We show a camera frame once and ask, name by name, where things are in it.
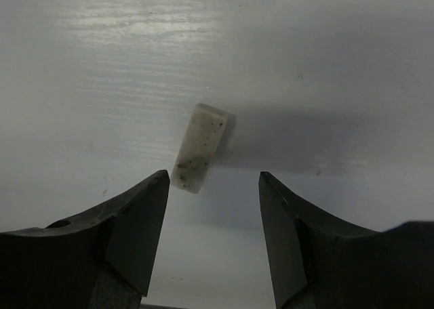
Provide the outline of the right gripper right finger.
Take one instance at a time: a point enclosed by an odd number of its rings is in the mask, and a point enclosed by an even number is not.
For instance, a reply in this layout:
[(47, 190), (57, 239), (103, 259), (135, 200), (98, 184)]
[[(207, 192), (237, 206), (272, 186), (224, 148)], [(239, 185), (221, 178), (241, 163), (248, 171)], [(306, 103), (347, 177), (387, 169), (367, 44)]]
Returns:
[(433, 223), (376, 232), (260, 174), (260, 213), (277, 308), (432, 308)]

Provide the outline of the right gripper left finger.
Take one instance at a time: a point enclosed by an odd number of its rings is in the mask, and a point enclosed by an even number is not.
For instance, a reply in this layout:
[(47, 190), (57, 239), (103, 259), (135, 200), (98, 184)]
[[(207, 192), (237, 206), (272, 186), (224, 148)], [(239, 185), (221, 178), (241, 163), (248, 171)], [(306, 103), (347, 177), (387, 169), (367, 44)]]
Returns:
[(170, 177), (45, 228), (1, 234), (2, 308), (138, 308), (148, 294)]

